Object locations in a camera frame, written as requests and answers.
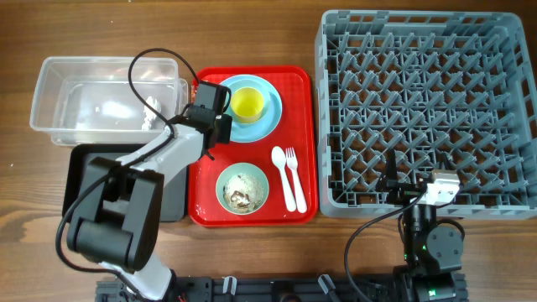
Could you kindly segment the mint green bowl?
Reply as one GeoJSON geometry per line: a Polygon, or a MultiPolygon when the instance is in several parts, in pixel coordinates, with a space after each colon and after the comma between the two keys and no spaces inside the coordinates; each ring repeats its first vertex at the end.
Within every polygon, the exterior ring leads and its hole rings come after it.
{"type": "Polygon", "coordinates": [[[239,216],[250,215],[260,210],[268,199],[269,181],[254,164],[232,164],[216,181],[216,197],[226,211],[239,216]]]}

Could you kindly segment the white plastic spoon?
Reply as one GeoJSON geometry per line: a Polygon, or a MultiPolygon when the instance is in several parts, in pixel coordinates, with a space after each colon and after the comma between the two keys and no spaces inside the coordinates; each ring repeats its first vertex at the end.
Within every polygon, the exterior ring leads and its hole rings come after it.
{"type": "Polygon", "coordinates": [[[282,189],[284,192],[284,202],[286,205],[286,209],[289,212],[293,212],[297,209],[297,206],[295,203],[293,192],[290,188],[287,174],[285,172],[286,157],[284,155],[283,149],[279,146],[273,147],[272,152],[271,152],[271,159],[272,159],[274,166],[279,171],[279,175],[280,175],[280,179],[282,183],[282,189]]]}

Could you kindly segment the white tissue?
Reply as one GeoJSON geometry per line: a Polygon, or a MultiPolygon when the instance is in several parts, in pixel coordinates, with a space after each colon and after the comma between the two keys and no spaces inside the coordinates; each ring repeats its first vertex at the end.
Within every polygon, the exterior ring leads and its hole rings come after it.
{"type": "Polygon", "coordinates": [[[161,113],[162,107],[160,105],[160,102],[153,98],[152,96],[149,96],[146,99],[146,102],[148,103],[147,106],[144,107],[144,120],[141,128],[144,131],[148,131],[152,128],[154,122],[158,119],[157,114],[151,111],[149,108],[152,107],[156,112],[161,113]]]}

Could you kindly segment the rice and food scraps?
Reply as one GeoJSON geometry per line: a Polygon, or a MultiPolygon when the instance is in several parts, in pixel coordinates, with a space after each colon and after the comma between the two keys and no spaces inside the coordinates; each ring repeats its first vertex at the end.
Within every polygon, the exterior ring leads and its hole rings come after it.
{"type": "Polygon", "coordinates": [[[232,211],[247,214],[261,206],[264,188],[259,180],[250,174],[235,174],[224,185],[223,196],[232,211]]]}

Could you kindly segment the white plastic fork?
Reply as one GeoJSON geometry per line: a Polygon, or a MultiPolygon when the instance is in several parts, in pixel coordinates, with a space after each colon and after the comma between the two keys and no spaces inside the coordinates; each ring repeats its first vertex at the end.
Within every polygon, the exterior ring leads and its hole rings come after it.
{"type": "Polygon", "coordinates": [[[300,177],[298,174],[298,159],[295,150],[293,148],[287,148],[285,150],[285,157],[287,166],[290,169],[293,177],[297,210],[299,213],[306,213],[307,203],[305,200],[304,191],[302,190],[302,186],[300,183],[300,177]]]}

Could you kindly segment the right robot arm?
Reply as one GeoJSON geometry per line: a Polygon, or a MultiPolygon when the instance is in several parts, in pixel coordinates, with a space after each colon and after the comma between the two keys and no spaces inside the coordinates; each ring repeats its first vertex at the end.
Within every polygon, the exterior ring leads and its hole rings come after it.
{"type": "Polygon", "coordinates": [[[437,210],[456,198],[461,181],[446,154],[439,169],[416,183],[399,181],[393,149],[376,190],[388,192],[388,202],[402,205],[398,217],[406,264],[394,269],[394,288],[401,301],[468,301],[465,276],[459,273],[465,231],[437,210]]]}

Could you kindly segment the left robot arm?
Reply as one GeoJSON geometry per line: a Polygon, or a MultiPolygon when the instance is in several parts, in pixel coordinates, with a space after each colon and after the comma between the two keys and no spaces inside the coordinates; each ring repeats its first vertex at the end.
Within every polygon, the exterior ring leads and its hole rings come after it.
{"type": "Polygon", "coordinates": [[[88,163],[77,198],[56,233],[62,262],[79,270],[62,250],[96,263],[142,301],[176,301],[175,272],[154,252],[164,188],[181,170],[228,143],[232,118],[223,111],[189,105],[167,121],[163,132],[135,152],[88,163]]]}

